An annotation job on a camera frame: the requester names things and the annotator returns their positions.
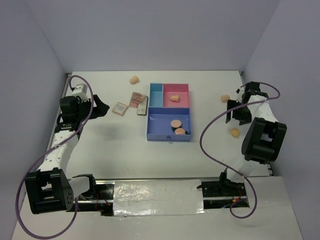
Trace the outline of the yellow teardrop makeup sponge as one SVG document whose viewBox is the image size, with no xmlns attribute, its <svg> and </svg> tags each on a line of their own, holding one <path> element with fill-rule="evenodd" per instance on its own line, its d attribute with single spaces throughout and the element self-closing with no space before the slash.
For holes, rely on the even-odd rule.
<svg viewBox="0 0 320 240">
<path fill-rule="evenodd" d="M 229 132 L 234 138 L 240 137 L 240 131 L 238 128 L 232 128 Z"/>
</svg>

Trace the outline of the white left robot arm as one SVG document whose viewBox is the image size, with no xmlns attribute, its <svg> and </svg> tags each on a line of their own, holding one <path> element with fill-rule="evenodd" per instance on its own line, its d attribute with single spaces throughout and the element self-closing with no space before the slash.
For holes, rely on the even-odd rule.
<svg viewBox="0 0 320 240">
<path fill-rule="evenodd" d="M 96 94 L 92 99 L 66 96 L 59 103 L 61 113 L 54 129 L 53 150 L 45 155 L 38 169 L 29 172 L 24 180 L 33 214 L 69 211 L 75 198 L 83 196 L 90 200 L 98 194 L 98 186 L 92 174 L 84 173 L 68 178 L 65 171 L 81 137 L 80 126 L 85 119 L 105 116 L 110 107 Z"/>
</svg>

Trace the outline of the tan gourd-shaped makeup sponge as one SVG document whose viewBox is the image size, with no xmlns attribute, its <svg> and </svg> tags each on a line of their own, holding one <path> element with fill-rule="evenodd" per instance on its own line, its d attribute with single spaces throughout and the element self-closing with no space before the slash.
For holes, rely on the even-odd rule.
<svg viewBox="0 0 320 240">
<path fill-rule="evenodd" d="M 230 99 L 230 96 L 228 94 L 222 95 L 220 97 L 220 101 L 223 103 L 226 103 Z"/>
</svg>

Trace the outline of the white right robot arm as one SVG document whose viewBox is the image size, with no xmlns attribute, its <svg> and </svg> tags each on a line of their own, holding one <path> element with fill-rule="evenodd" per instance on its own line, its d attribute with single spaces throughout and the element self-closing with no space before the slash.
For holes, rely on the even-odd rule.
<svg viewBox="0 0 320 240">
<path fill-rule="evenodd" d="M 232 167 L 234 170 L 226 168 L 219 176 L 217 189 L 224 196 L 239 192 L 244 177 L 257 166 L 277 159 L 287 132 L 286 124 L 275 118 L 268 102 L 269 95 L 261 91 L 259 82 L 251 81 L 236 93 L 236 100 L 227 101 L 227 109 L 237 109 L 226 114 L 225 122 L 235 119 L 240 126 L 250 124 L 250 127 L 242 142 L 240 158 Z"/>
</svg>

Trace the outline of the pink round powder puff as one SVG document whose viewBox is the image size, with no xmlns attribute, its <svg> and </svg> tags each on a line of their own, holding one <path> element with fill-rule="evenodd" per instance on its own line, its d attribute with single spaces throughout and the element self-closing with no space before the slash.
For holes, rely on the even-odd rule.
<svg viewBox="0 0 320 240">
<path fill-rule="evenodd" d="M 172 128 L 180 128 L 182 126 L 182 122 L 178 119 L 174 119 L 170 122 L 170 126 Z"/>
</svg>

